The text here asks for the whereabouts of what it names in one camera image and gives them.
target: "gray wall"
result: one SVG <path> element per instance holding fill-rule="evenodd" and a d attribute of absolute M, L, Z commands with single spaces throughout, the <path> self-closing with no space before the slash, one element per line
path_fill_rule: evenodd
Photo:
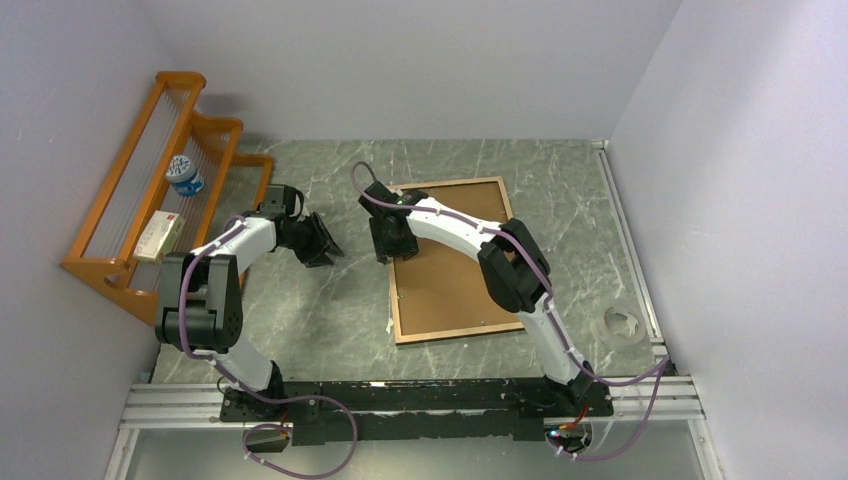
<path fill-rule="evenodd" d="M 135 0 L 0 7 L 0 478 L 102 478 L 151 329 L 59 268 L 158 69 Z"/>
<path fill-rule="evenodd" d="M 608 138 L 680 0 L 143 0 L 275 139 Z"/>
<path fill-rule="evenodd" d="M 848 9 L 686 0 L 611 138 L 729 478 L 848 473 Z"/>

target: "small box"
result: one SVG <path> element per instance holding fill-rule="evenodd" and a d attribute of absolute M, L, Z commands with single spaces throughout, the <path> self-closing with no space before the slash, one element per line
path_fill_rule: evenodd
<path fill-rule="evenodd" d="M 174 249 L 183 225 L 185 218 L 182 215 L 156 210 L 141 232 L 133 258 L 139 262 L 161 264 L 165 255 Z"/>

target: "gray marble tabletop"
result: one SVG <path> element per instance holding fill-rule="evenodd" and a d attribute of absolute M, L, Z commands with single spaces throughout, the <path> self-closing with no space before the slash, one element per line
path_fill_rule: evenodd
<path fill-rule="evenodd" d="M 604 375 L 635 375 L 654 361 L 647 338 L 615 351 L 590 329 L 613 299 L 639 298 L 603 174 L 586 141 L 436 140 L 244 142 L 276 159 L 274 183 L 295 186 L 319 212 L 346 256 L 304 268 L 279 249 L 250 268 L 244 288 L 247 335 L 287 379 L 387 380 L 541 375 L 523 332 L 397 346 L 390 330 L 387 268 L 375 260 L 368 215 L 351 186 L 365 160 L 386 184 L 502 176 L 513 214 L 551 264 L 557 307 L 577 347 Z M 213 228 L 251 207 L 258 175 L 234 169 Z M 154 383 L 210 383 L 217 373 L 165 345 Z"/>

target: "brown board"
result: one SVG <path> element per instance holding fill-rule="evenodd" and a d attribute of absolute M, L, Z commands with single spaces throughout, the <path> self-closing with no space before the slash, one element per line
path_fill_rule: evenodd
<path fill-rule="evenodd" d="M 512 217 L 501 177 L 397 185 L 418 189 L 455 210 L 499 223 Z M 418 255 L 389 263 L 395 342 L 411 343 L 521 330 L 515 315 L 492 301 L 480 266 L 438 242 L 418 239 Z"/>

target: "clear tape roll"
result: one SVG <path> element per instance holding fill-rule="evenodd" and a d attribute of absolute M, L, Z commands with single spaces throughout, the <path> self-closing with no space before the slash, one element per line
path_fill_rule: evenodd
<path fill-rule="evenodd" d="M 610 300 L 601 302 L 602 309 L 589 324 L 592 335 L 612 349 L 625 348 L 639 343 L 645 338 L 647 325 L 642 318 L 641 311 L 628 305 L 621 300 Z M 626 334 L 622 335 L 612 331 L 607 324 L 608 315 L 619 315 L 628 328 Z"/>

